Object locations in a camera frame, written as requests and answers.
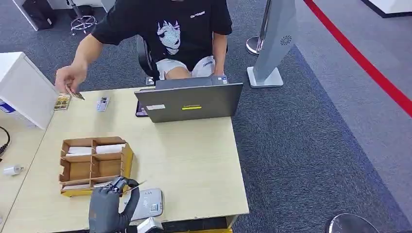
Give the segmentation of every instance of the robotic hand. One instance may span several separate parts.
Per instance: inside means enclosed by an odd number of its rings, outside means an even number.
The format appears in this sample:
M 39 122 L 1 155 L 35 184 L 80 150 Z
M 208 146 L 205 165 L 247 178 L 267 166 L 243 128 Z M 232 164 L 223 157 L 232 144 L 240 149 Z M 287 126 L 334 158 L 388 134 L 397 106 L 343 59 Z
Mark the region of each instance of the robotic hand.
M 124 211 L 119 213 L 120 195 L 126 184 L 134 189 Z M 135 180 L 120 176 L 105 187 L 94 189 L 89 208 L 90 233 L 115 233 L 125 230 L 140 198 L 138 185 Z

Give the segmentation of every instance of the gray carpet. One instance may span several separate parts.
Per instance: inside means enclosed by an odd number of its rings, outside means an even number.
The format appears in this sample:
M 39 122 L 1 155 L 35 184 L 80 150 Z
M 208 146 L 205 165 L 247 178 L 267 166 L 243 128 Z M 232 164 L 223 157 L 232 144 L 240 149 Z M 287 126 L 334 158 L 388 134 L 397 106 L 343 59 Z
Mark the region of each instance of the gray carpet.
M 381 18 L 360 0 L 316 0 L 349 40 L 409 97 L 412 17 Z M 412 222 L 412 118 L 349 56 L 303 1 L 297 47 Z
M 257 34 L 264 1 L 228 3 L 234 33 L 229 37 L 226 74 L 232 82 L 247 83 L 246 67 L 256 58 L 245 51 L 244 42 Z M 0 9 L 0 52 L 24 51 L 53 81 L 55 70 L 72 60 L 83 35 L 71 36 L 63 15 L 55 28 L 31 32 L 22 17 L 10 20 L 10 14 L 18 14 L 12 3 L 2 1 Z M 133 39 L 107 46 L 81 89 L 142 86 L 145 75 L 135 50 Z M 319 233 L 331 216 L 343 212 L 367 218 L 382 232 L 411 230 L 296 47 L 279 70 L 285 85 L 246 85 L 232 119 L 250 206 L 250 214 L 239 218 L 234 231 Z

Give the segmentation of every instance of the white label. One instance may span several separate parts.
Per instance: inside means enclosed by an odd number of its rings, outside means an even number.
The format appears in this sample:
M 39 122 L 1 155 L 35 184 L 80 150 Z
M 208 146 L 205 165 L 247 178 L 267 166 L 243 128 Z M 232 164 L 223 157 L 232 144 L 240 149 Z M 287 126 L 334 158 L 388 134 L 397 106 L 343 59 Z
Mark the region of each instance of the white label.
M 164 104 L 146 106 L 147 110 L 156 110 L 166 108 Z

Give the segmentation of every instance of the yellow sticker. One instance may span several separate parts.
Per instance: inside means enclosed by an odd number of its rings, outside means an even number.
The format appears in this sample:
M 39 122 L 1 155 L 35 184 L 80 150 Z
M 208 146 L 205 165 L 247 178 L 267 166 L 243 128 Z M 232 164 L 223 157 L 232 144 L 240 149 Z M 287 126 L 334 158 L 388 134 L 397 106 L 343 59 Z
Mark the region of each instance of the yellow sticker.
M 192 110 L 192 109 L 201 109 L 201 106 L 197 106 L 197 107 L 183 107 L 182 110 Z

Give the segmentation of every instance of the wooden desk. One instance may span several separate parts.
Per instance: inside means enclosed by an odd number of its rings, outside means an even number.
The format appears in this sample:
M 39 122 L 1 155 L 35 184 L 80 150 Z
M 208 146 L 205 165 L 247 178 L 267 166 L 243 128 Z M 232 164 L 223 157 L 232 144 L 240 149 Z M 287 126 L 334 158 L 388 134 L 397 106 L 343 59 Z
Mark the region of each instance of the wooden desk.
M 90 197 L 67 198 L 59 192 L 59 153 L 67 138 L 126 140 L 136 154 L 132 178 L 148 180 L 141 189 L 163 191 L 161 221 L 218 216 L 231 221 L 249 212 L 231 119 L 153 124 L 135 117 L 135 90 L 85 92 L 86 101 L 74 100 L 67 111 L 54 114 L 3 233 L 88 228 Z M 99 113 L 96 103 L 102 96 L 111 99 L 106 112 Z
M 11 135 L 11 142 L 0 163 L 0 216 L 3 218 L 0 223 L 1 232 L 45 131 L 27 128 L 3 111 L 0 111 L 0 126 Z M 0 129 L 0 146 L 6 142 L 7 135 Z M 25 167 L 22 173 L 13 177 L 3 174 L 6 167 L 17 164 Z

